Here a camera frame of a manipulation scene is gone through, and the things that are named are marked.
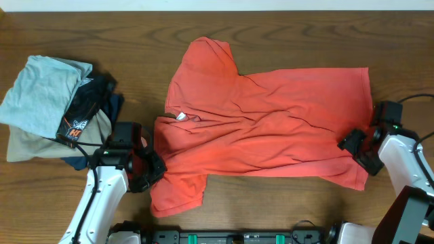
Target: white wall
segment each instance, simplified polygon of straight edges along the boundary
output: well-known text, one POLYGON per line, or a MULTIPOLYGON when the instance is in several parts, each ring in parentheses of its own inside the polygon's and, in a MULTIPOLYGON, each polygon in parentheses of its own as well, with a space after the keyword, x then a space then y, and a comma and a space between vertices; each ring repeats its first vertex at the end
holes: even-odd
POLYGON ((434 0, 0 0, 5 12, 434 10, 434 0))

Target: navy blue cloth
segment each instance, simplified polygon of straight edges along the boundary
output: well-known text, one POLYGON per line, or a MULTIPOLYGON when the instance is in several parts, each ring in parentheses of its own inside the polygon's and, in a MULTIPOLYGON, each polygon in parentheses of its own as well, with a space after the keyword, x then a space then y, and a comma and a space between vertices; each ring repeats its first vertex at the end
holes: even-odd
MULTIPOLYGON (((108 119, 110 119, 112 129, 115 127, 117 116, 119 115, 123 101, 124 99, 122 96, 112 94, 109 101, 101 108, 102 112, 104 112, 108 119)), ((82 170, 87 167, 87 160, 85 157, 63 157, 60 159, 73 166, 75 170, 82 170)))

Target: red garment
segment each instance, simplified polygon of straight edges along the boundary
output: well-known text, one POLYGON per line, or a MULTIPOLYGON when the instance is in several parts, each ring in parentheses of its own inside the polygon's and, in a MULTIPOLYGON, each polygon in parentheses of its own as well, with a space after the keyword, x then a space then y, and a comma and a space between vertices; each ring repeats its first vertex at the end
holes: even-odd
POLYGON ((170 83, 155 150, 167 172, 151 190, 164 217, 200 206, 208 174, 319 176, 363 190, 368 177, 337 147, 372 113, 367 68, 302 68, 239 75, 229 44, 199 38, 170 83))

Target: folded beige garment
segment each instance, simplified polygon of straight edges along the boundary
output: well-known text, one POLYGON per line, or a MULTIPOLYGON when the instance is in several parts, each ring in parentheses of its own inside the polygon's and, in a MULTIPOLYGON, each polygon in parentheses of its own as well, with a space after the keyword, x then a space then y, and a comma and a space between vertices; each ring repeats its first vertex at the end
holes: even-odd
MULTIPOLYGON (((11 131, 9 144, 7 145, 8 162, 18 162, 32 159, 33 157, 41 158, 59 158, 59 157, 76 157, 83 156, 81 152, 69 146, 53 142, 41 136, 23 131, 14 126, 9 126, 11 131)), ((99 110, 96 115, 87 124, 79 142, 102 144, 111 134, 110 119, 99 110)), ((81 146, 85 152, 92 155, 99 146, 81 146)))

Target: wood grain surface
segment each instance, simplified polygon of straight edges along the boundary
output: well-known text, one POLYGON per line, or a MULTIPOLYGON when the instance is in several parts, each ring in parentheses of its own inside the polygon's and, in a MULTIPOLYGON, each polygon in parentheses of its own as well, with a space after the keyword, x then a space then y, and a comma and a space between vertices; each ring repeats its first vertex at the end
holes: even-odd
MULTIPOLYGON (((0 21, 0 97, 29 55, 91 62, 119 82, 126 98, 120 120, 153 126, 182 55, 201 36, 228 41, 241 74, 367 66, 374 101, 434 94, 432 12, 88 12, 7 13, 0 21)), ((430 99, 406 102, 404 125, 423 136, 434 130, 433 111, 430 99)), ((59 159, 7 163, 7 126, 0 136, 0 243, 57 243, 87 172, 59 159)), ((423 146, 434 165, 434 140, 423 146)), ((363 192, 319 178, 210 176, 202 207, 155 219, 147 192, 128 194, 114 223, 184 230, 288 229, 299 220, 376 226, 394 199, 386 170, 363 192)))

